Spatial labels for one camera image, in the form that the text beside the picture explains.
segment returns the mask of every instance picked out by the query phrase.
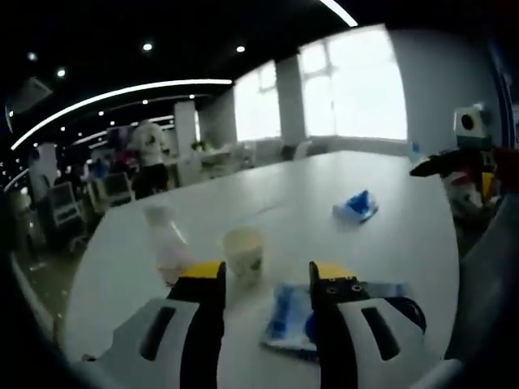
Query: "blue plastic bag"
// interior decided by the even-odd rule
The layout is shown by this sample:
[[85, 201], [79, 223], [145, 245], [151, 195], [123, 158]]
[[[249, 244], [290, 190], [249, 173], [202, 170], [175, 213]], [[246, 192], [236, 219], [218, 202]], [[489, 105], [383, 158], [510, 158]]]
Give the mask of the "blue plastic bag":
[[333, 215], [342, 220], [351, 220], [362, 223], [368, 220], [379, 210], [375, 197], [367, 190], [355, 195], [343, 204], [336, 204], [332, 208]]

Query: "ceiling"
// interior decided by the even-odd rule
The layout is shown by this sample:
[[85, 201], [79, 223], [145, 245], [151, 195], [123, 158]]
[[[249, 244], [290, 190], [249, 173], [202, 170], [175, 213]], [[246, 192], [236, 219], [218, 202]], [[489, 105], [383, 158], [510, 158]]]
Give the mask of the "ceiling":
[[[389, 28], [425, 25], [477, 38], [488, 35], [495, 22], [487, 17], [485, 4], [467, 7], [468, 0], [456, 4], [447, 0], [337, 2], [359, 26], [383, 22]], [[496, 10], [501, 3], [492, 2]], [[95, 134], [112, 121], [122, 125], [170, 115], [174, 102], [189, 99], [191, 94], [201, 106], [230, 86], [156, 88], [98, 101], [42, 127], [11, 150], [21, 135], [61, 109], [101, 93], [145, 83], [205, 78], [234, 81], [268, 60], [288, 57], [301, 45], [349, 28], [319, 0], [90, 0], [52, 4], [19, 0], [10, 7], [2, 25], [4, 36], [13, 36], [3, 47], [4, 58], [9, 58], [0, 78], [6, 103], [32, 76], [53, 93], [28, 112], [14, 114], [10, 118], [13, 134], [0, 135], [0, 171], [6, 170], [5, 176], [0, 175], [0, 187], [24, 169], [34, 143], [53, 142], [61, 151], [79, 138], [78, 133]], [[506, 36], [509, 26], [493, 34]], [[146, 43], [152, 44], [151, 51], [143, 51]], [[244, 53], [237, 52], [240, 45], [245, 46]], [[35, 53], [37, 61], [29, 61], [28, 53]], [[60, 68], [66, 71], [62, 78], [56, 75]]]

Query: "white table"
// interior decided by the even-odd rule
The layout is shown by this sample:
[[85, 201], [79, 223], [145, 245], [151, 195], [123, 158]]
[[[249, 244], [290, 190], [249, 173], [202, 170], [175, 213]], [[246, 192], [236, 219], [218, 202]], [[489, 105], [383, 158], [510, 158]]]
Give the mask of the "white table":
[[[311, 260], [336, 262], [361, 280], [409, 282], [427, 318], [427, 346], [440, 357], [457, 308], [458, 257], [448, 200], [438, 177], [410, 177], [406, 158], [337, 152], [247, 170], [112, 208], [97, 228], [75, 276], [65, 322], [72, 361], [102, 354], [112, 331], [168, 289], [150, 258], [142, 212], [171, 206], [200, 259], [223, 257], [229, 229], [252, 225], [266, 237], [266, 281], [237, 293], [228, 271], [228, 303], [218, 380], [221, 387], [319, 387], [319, 368], [258, 346], [272, 307], [272, 284], [308, 281]], [[344, 226], [334, 203], [364, 189], [380, 209]]]

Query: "plastic water bottle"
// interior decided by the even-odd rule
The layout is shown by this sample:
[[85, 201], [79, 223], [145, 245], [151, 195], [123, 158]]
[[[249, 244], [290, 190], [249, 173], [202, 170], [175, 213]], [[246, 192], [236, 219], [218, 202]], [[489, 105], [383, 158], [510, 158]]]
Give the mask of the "plastic water bottle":
[[170, 207], [147, 207], [144, 214], [157, 268], [166, 285], [174, 286], [182, 272], [198, 261], [189, 253], [186, 240], [174, 223], [174, 212]]

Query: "window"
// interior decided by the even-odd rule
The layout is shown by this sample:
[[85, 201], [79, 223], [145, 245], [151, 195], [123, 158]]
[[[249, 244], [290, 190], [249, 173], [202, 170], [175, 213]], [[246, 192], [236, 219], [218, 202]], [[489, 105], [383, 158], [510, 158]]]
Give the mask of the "window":
[[301, 48], [307, 135], [405, 140], [400, 70], [384, 26]]
[[236, 81], [234, 114], [239, 142], [281, 136], [274, 62]]

